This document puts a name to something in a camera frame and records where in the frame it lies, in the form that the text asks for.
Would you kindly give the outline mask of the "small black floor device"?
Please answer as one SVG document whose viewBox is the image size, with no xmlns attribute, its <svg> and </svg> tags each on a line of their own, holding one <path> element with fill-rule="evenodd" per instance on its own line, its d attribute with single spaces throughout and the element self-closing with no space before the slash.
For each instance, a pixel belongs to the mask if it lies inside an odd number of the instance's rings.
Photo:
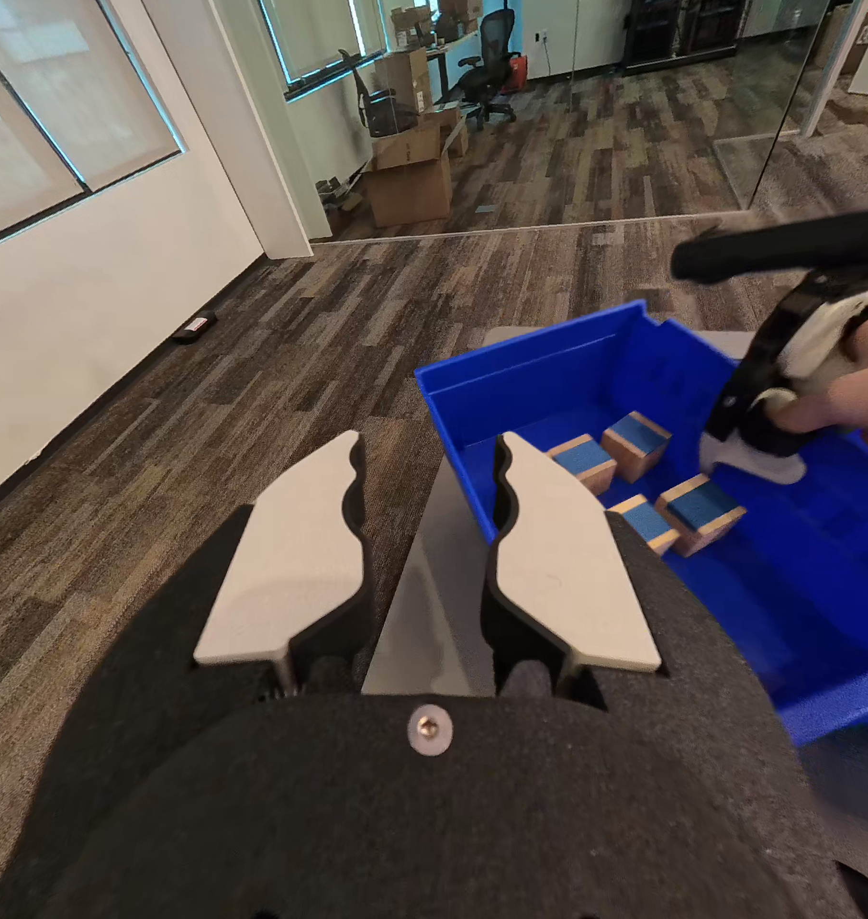
<svg viewBox="0 0 868 919">
<path fill-rule="evenodd" d="M 197 342 L 205 335 L 210 328 L 218 322 L 216 312 L 210 309 L 202 309 L 191 317 L 180 328 L 170 336 L 169 341 L 180 346 L 187 346 Z"/>
</svg>

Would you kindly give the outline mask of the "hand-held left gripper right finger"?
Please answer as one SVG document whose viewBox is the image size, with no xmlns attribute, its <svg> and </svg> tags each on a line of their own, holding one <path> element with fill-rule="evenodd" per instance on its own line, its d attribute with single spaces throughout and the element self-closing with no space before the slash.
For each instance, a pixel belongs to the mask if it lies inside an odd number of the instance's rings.
<svg viewBox="0 0 868 919">
<path fill-rule="evenodd" d="M 520 435 L 497 437 L 481 630 L 497 694 L 536 664 L 552 695 L 577 697 L 595 668 L 657 673 L 653 633 L 601 501 Z"/>
</svg>

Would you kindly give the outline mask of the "wooden cube with blue stripe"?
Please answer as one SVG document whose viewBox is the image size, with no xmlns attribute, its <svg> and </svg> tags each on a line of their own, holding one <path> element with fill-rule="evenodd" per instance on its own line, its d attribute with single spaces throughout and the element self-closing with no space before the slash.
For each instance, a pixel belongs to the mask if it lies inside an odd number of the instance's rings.
<svg viewBox="0 0 868 919">
<path fill-rule="evenodd" d="M 605 493 L 617 472 L 617 461 L 589 434 L 570 439 L 546 451 L 594 496 Z"/>
<path fill-rule="evenodd" d="M 670 431 L 632 411 L 605 429 L 601 448 L 615 461 L 615 474 L 635 484 L 658 465 L 671 439 Z"/>
<path fill-rule="evenodd" d="M 692 557 L 724 537 L 746 515 L 746 508 L 700 473 L 661 493 L 655 510 L 676 531 L 673 550 Z"/>
<path fill-rule="evenodd" d="M 618 514 L 659 557 L 664 556 L 680 538 L 679 531 L 642 494 L 635 494 L 609 508 Z"/>
</svg>

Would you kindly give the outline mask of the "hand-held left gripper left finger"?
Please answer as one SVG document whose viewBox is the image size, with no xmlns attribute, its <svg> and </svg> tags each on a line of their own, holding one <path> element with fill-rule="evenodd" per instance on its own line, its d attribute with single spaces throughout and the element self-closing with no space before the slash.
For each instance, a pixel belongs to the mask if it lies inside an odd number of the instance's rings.
<svg viewBox="0 0 868 919">
<path fill-rule="evenodd" d="M 374 631 L 366 445 L 337 435 L 257 497 L 193 651 L 196 664 L 269 663 L 284 694 L 343 671 Z"/>
</svg>

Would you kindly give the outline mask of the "blue plastic bin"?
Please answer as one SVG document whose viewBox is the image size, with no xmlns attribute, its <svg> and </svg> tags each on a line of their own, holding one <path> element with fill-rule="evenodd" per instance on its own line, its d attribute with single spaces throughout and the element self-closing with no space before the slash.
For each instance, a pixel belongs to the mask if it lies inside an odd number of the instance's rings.
<svg viewBox="0 0 868 919">
<path fill-rule="evenodd" d="M 652 503 L 699 471 L 702 427 L 735 362 L 638 301 L 417 370 L 445 454 L 487 542 L 495 439 L 547 450 L 637 411 L 671 433 L 635 484 L 601 495 Z M 664 562 L 716 617 L 754 669 L 796 745 L 868 720 L 868 450 L 828 434 L 784 486 L 718 466 L 712 480 L 746 509 L 723 538 Z"/>
</svg>

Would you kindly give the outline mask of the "black office chair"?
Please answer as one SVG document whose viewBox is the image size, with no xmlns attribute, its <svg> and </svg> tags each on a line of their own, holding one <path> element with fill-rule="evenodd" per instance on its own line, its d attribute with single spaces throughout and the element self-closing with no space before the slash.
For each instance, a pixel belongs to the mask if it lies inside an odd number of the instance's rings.
<svg viewBox="0 0 868 919">
<path fill-rule="evenodd" d="M 391 88 L 371 93 L 359 74 L 359 58 L 343 49 L 338 50 L 342 63 L 354 76 L 358 98 L 359 118 L 371 139 L 377 140 L 409 132 L 418 127 L 417 112 L 399 102 Z"/>
<path fill-rule="evenodd" d="M 509 123 L 517 120 L 511 105 L 496 101 L 512 75 L 511 62 L 520 57 L 520 52 L 509 50 L 515 23 L 515 12 L 509 6 L 487 14 L 479 27 L 480 54 L 459 62 L 466 68 L 459 81 L 468 108 L 466 117 L 474 119 L 477 132 L 483 131 L 493 114 L 506 117 Z"/>
</svg>

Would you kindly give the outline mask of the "large cardboard box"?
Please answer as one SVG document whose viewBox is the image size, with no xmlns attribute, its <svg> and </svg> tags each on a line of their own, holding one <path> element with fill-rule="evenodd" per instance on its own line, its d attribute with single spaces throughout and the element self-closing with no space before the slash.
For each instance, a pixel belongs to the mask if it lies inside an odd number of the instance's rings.
<svg viewBox="0 0 868 919">
<path fill-rule="evenodd" d="M 451 215 L 451 164 L 447 154 L 385 169 L 373 159 L 363 180 L 377 229 L 445 220 Z"/>
</svg>

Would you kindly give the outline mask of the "glass partition panel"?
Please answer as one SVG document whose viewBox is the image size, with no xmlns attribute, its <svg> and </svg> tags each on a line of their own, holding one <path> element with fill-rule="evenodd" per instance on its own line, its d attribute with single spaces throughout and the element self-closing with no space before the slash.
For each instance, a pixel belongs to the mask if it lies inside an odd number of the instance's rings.
<svg viewBox="0 0 868 919">
<path fill-rule="evenodd" d="M 748 208 L 790 114 L 830 2 L 749 2 L 734 56 L 640 75 L 620 71 L 632 2 L 610 63 L 573 70 L 566 223 Z"/>
</svg>

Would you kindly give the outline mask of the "office desk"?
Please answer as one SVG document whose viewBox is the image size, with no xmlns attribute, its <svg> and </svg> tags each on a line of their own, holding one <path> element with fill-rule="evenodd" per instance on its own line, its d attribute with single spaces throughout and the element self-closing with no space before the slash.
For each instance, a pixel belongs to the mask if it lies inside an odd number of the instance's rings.
<svg viewBox="0 0 868 919">
<path fill-rule="evenodd" d="M 500 75 L 487 78 L 474 75 L 476 67 L 483 68 L 481 25 L 463 38 L 448 42 L 443 47 L 426 52 L 432 102 L 430 106 L 465 98 L 480 101 L 489 90 L 492 96 L 500 92 Z"/>
</svg>

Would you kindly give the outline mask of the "person's right hand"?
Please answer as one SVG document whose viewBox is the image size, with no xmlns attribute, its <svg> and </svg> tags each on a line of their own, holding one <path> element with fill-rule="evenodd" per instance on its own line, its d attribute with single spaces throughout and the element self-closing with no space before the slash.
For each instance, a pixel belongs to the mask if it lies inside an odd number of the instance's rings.
<svg viewBox="0 0 868 919">
<path fill-rule="evenodd" d="M 844 344 L 853 372 L 832 381 L 821 392 L 769 409 L 777 428 L 803 434 L 841 426 L 860 432 L 868 445 L 868 319 L 847 336 Z"/>
</svg>

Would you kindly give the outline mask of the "black cabinet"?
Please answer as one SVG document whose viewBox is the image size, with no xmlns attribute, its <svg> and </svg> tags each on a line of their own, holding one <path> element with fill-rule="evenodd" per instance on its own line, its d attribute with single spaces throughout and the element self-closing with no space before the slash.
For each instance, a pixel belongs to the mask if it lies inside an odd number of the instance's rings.
<svg viewBox="0 0 868 919">
<path fill-rule="evenodd" d="M 640 75 L 736 54 L 748 1 L 633 1 L 620 71 Z"/>
</svg>

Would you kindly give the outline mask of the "stack of cardboard boxes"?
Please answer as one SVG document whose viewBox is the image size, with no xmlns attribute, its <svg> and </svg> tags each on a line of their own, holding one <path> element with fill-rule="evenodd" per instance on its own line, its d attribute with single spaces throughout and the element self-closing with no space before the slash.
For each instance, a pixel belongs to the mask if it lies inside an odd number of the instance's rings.
<svg viewBox="0 0 868 919">
<path fill-rule="evenodd" d="M 390 51 L 433 48 L 478 32 L 482 1 L 383 2 Z"/>
</svg>

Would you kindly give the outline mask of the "window with white blind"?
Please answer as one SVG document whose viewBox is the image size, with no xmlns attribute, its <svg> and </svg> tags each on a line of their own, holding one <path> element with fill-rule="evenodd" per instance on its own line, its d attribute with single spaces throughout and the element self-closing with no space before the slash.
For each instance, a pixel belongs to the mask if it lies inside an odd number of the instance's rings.
<svg viewBox="0 0 868 919">
<path fill-rule="evenodd" d="M 0 1 L 0 240 L 186 149 L 113 2 Z"/>
<path fill-rule="evenodd" d="M 288 100 L 335 82 L 388 50 L 377 1 L 259 1 Z"/>
</svg>

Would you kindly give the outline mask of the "tall cardboard box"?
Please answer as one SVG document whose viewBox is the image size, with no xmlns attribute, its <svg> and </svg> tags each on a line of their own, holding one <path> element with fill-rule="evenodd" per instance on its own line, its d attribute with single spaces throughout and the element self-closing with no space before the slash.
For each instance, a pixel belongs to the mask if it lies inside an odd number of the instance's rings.
<svg viewBox="0 0 868 919">
<path fill-rule="evenodd" d="M 829 62 L 833 47 L 843 30 L 851 3 L 833 2 L 827 9 L 812 46 L 808 65 L 823 69 Z M 868 11 L 858 26 L 856 37 L 840 70 L 841 76 L 857 71 L 868 48 Z"/>
</svg>

